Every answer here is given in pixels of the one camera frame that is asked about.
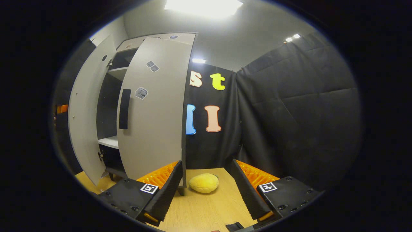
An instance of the cabinet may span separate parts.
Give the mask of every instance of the cabinet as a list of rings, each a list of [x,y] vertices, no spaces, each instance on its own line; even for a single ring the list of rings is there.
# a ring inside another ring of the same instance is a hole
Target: cabinet
[[[95,185],[105,171],[138,179],[184,162],[183,104],[195,35],[142,36],[117,51],[109,36],[89,56],[68,117],[76,157]]]

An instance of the ceiling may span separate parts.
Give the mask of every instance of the ceiling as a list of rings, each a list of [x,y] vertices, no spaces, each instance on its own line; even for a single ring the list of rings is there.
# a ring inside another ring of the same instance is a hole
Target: ceiling
[[[165,32],[198,32],[192,57],[237,71],[297,33],[315,29],[285,8],[260,0],[240,0],[236,14],[224,19],[164,10],[166,0],[151,0],[124,15],[130,38]]]

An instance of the cabinet handle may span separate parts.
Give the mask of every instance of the cabinet handle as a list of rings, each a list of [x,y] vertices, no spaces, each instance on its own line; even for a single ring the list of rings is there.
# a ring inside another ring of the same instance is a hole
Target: cabinet handle
[[[119,110],[119,129],[127,129],[127,117],[129,115],[129,102],[131,90],[123,89]]]

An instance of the cabinet door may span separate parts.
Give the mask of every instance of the cabinet door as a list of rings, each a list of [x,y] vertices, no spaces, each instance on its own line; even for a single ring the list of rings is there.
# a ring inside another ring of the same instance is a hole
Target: cabinet door
[[[183,99],[191,50],[191,44],[146,38],[131,60],[117,108],[120,156],[131,179],[182,159]]]
[[[73,150],[83,171],[97,185],[106,166],[100,161],[96,130],[96,111],[107,64],[114,57],[113,35],[90,54],[80,69],[70,94],[68,124]]]

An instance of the black curtain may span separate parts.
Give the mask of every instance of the black curtain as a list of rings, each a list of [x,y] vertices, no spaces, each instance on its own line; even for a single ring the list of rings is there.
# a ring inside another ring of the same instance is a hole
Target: black curtain
[[[95,48],[96,46],[90,40],[86,40],[75,49],[75,52],[67,60],[60,76],[57,78],[53,105],[69,104],[70,93],[72,92],[77,74]],[[68,168],[74,174],[82,172],[83,170],[77,161],[71,144],[67,112],[56,115],[56,134],[63,162],[68,165]]]
[[[239,152],[240,115],[235,73],[207,64],[193,63],[191,71],[201,74],[200,87],[188,86],[188,104],[194,105],[193,126],[196,133],[186,135],[186,168],[221,168]],[[212,86],[210,75],[220,73],[224,90]],[[218,132],[207,132],[208,114],[205,106],[218,106]]]
[[[238,158],[317,190],[337,184],[361,143],[361,103],[352,73],[319,33],[276,48],[236,73]]]

